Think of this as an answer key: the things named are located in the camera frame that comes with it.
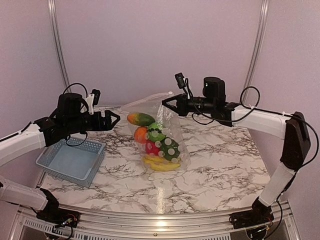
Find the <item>clear zip top bag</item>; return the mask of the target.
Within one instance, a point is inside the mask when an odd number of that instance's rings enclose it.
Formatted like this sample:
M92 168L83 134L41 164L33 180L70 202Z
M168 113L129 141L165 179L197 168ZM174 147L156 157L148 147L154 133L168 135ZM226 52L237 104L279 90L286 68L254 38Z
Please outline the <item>clear zip top bag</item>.
M191 163L191 158L187 150L187 146L183 139L181 124L180 124L178 115L172 110L162 105L162 100L169 98L171 96L173 96L172 92L156 93L156 94L147 96L145 98L136 100L134 102L127 103L121 107L121 110L125 113L125 120L127 121L128 127L133 135L133 139L134 139L134 133L136 129L140 126L129 123L127 120L128 114L145 113L152 116L155 119L155 123L159 123L163 125L162 133L166 135L166 138L171 138L179 144L179 148L178 148L180 151L179 158L178 159L173 158L171 161L169 160L167 161L172 163L179 163L180 167L171 171L182 171L188 168L189 164ZM141 144L136 141L135 143L136 143L138 154L141 158L143 167L145 168L146 171L165 172L165 171L155 171L149 168L148 166L146 166L142 160L142 157L144 157L145 155L149 155L146 153L146 143ZM160 148L161 141L156 141L154 143L157 147ZM163 152L161 150L158 153L157 157L164 158Z

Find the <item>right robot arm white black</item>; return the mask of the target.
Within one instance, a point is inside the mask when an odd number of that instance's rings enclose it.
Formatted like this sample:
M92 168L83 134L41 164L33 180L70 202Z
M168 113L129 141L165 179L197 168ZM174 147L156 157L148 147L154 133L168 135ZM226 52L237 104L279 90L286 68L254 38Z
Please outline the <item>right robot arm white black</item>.
M280 164L260 196L252 204L247 219L258 224L271 210L271 205L292 184L298 171L306 165L305 159L311 148L309 126L300 112L279 113L226 101L225 82L218 77L205 77L202 97L192 94L189 80L181 73L175 75L182 94L169 97L162 105L181 117L189 113L202 115L228 127L242 127L270 134L282 139Z

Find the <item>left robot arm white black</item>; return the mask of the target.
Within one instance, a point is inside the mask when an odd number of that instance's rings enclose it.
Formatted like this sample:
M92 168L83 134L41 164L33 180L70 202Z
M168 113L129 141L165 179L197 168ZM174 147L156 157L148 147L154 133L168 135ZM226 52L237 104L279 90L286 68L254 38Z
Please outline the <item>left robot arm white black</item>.
M24 154L66 140L73 134L112 130L121 117L110 110L104 113L94 111L99 98L100 91L96 89L86 97L78 93L61 94L57 108L49 117L35 120L0 140L1 166ZM0 199L43 211L53 223L60 222L64 216L62 209L55 205L58 203L56 198L49 191L33 189L4 177L0 178Z

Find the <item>fake orange fruit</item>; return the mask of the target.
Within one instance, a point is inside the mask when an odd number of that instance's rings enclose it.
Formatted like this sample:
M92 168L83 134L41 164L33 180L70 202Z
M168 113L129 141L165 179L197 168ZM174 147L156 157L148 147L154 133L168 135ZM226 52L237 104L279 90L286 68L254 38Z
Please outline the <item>fake orange fruit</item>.
M146 134L148 128L145 126L139 126L134 132L134 139L139 144L145 144L147 142Z

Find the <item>light green fake fruit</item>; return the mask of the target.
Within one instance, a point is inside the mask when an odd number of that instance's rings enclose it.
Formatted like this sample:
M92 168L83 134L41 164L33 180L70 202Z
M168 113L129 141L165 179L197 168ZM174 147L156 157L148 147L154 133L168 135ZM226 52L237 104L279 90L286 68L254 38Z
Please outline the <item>light green fake fruit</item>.
M162 141L166 138L163 134L163 125L157 122L150 124L147 127L148 139L152 142Z

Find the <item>dark green fake vegetable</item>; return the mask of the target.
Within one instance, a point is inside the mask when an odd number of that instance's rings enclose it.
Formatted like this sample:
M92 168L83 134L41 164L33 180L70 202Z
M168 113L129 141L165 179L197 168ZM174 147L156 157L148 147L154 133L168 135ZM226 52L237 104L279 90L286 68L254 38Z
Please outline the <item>dark green fake vegetable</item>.
M166 137L161 142L160 150L163 152L163 157L171 161L172 159L178 159L180 156L179 144L172 138Z

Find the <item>pink red fake fruit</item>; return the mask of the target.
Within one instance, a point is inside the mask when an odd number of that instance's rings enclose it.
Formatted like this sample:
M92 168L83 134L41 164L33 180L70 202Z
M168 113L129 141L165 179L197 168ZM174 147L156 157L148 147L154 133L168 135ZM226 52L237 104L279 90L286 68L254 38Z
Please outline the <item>pink red fake fruit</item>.
M145 144L145 151L148 155L159 156L160 148L151 140L147 140Z

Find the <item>yellow fake banana bunch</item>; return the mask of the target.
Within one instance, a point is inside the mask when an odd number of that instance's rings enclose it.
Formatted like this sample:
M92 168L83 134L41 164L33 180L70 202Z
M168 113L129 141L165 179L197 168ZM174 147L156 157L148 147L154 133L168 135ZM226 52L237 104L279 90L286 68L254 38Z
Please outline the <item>yellow fake banana bunch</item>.
M141 159L147 167L158 172L173 171L181 166L179 163L169 162L165 158L159 156L145 155Z

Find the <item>light blue plastic basket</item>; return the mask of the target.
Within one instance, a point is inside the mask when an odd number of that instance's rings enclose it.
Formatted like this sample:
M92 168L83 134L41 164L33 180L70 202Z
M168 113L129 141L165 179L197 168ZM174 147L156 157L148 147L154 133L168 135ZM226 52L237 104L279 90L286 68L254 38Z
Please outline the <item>light blue plastic basket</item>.
M51 175L88 188L105 157L105 144L72 137L47 147L36 164Z

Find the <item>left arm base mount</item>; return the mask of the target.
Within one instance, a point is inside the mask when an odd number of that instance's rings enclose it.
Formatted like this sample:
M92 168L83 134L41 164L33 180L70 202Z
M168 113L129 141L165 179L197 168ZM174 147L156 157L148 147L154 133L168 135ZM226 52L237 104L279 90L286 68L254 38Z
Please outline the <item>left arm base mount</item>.
M36 217L40 220L50 222L60 227L76 228L79 222L80 213L69 209L60 208L59 202L49 199L43 210L36 210Z

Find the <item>left aluminium frame post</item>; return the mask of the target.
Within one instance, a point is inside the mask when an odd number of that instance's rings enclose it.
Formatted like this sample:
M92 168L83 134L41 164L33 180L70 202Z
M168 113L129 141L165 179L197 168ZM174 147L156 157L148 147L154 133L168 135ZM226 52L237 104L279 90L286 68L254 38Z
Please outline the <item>left aluminium frame post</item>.
M65 63L64 53L63 53L63 47L60 37L60 31L59 31L59 23L58 23L58 16L57 16L57 8L56 8L56 1L55 0L48 0L48 12L49 12L49 19L50 19L50 25L53 35L53 43L55 47L55 52L58 60L59 69L62 76L62 82L64 85L64 89L66 93L71 93L72 90L70 88L70 80L69 75Z

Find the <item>aluminium frame post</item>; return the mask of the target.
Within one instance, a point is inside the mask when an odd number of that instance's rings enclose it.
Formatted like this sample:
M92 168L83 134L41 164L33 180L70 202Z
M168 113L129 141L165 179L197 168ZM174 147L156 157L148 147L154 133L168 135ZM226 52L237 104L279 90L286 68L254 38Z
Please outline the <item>aluminium frame post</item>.
M57 16L57 8L56 8L56 1L55 0L48 0L48 12L49 12L49 19L50 19L50 25L53 35L53 43L55 47L55 52L58 60L59 69L62 76L62 82L64 85L64 89L66 93L71 93L72 90L70 88L70 80L69 75L65 63L64 53L63 53L63 47L60 37L60 31L59 31L59 23L58 23L58 16Z
M270 1L269 0L262 0L261 1L261 6L260 6L260 14L259 14L259 19L258 19L258 26L257 26L257 31L256 31L256 37L253 45L253 51L249 63L249 67L247 70L246 78L244 81L244 86L243 86L243 100L246 101L248 98L248 89L253 83L253 78L255 74L255 70L257 67L259 55L262 49L263 41L265 38L265 32L267 28L267 19L268 19L268 12L269 12L269 6L270 6Z

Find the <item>right aluminium frame post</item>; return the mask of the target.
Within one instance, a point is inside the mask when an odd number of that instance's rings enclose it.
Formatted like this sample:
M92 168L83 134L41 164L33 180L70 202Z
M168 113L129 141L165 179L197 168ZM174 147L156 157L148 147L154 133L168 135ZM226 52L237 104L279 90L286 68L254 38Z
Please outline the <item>right aluminium frame post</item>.
M253 78L255 74L255 70L257 67L259 55L262 49L263 41L265 38L265 32L267 28L267 19L268 19L268 12L269 12L269 6L270 6L270 1L269 0L262 0L261 1L261 6L260 6L260 14L259 14L259 19L258 19L258 26L257 26L257 31L256 31L256 37L253 45L253 51L249 63L249 67L247 70L246 78L244 81L244 86L243 86L243 100L246 101L248 98L248 89L253 83Z

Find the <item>front aluminium rail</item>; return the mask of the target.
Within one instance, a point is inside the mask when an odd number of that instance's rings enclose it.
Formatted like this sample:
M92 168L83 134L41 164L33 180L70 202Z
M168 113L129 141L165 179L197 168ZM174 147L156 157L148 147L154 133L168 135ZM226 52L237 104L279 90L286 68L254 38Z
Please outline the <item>front aluminium rail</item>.
M234 229L230 215L235 210L202 213L128 213L86 209L63 205L79 212L77 227L54 228L37 219L27 207L19 207L9 234L11 240L249 240L267 230L270 240L299 240L291 207L287 201L272 206L274 220L250 228Z

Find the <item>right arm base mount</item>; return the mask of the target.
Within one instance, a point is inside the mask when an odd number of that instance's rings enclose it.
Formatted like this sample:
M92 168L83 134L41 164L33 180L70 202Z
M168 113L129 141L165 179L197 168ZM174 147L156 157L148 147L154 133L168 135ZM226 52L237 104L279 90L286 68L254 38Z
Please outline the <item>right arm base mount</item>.
M250 210L234 212L229 216L229 222L234 229L253 227L273 220L271 206L265 206L258 198L253 202Z

